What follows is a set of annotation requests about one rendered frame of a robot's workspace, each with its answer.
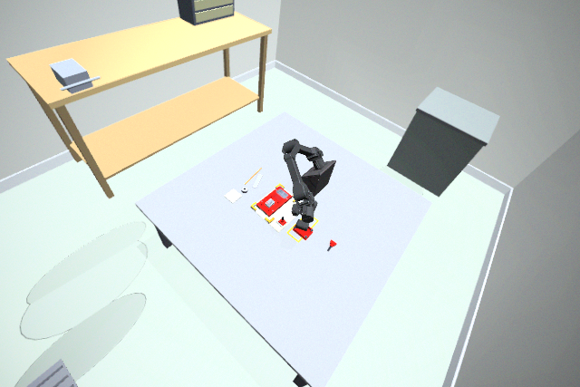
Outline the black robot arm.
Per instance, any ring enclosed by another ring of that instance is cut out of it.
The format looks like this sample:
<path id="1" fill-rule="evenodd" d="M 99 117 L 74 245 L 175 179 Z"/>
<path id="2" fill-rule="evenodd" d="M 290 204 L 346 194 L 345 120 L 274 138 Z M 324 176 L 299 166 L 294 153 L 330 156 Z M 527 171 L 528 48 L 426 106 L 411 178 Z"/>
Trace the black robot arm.
<path id="1" fill-rule="evenodd" d="M 314 221 L 314 196 L 313 192 L 310 192 L 307 185 L 303 183 L 295 157 L 297 153 L 305 155 L 309 161 L 313 162 L 314 170 L 317 170 L 327 165 L 323 159 L 324 154 L 317 147 L 309 148 L 301 145 L 297 139 L 292 139 L 283 144 L 282 152 L 293 182 L 292 191 L 296 203 L 292 206 L 292 214 L 294 217 L 298 217 L 301 214 L 305 223 L 311 223 Z M 301 200 L 303 202 L 299 203 Z"/>

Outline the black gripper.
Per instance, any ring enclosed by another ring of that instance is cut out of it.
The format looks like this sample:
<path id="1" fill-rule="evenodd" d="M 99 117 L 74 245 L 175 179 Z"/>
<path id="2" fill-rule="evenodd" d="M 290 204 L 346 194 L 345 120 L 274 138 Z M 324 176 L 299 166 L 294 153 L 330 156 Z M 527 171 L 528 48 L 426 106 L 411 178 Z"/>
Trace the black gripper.
<path id="1" fill-rule="evenodd" d="M 317 204 L 318 204 L 318 202 L 315 200 L 314 201 L 314 210 L 316 209 Z M 296 224 L 295 224 L 295 227 L 298 229 L 301 229 L 303 231 L 307 231 L 307 229 L 309 228 L 309 223 L 305 223 L 302 219 L 298 219 Z"/>

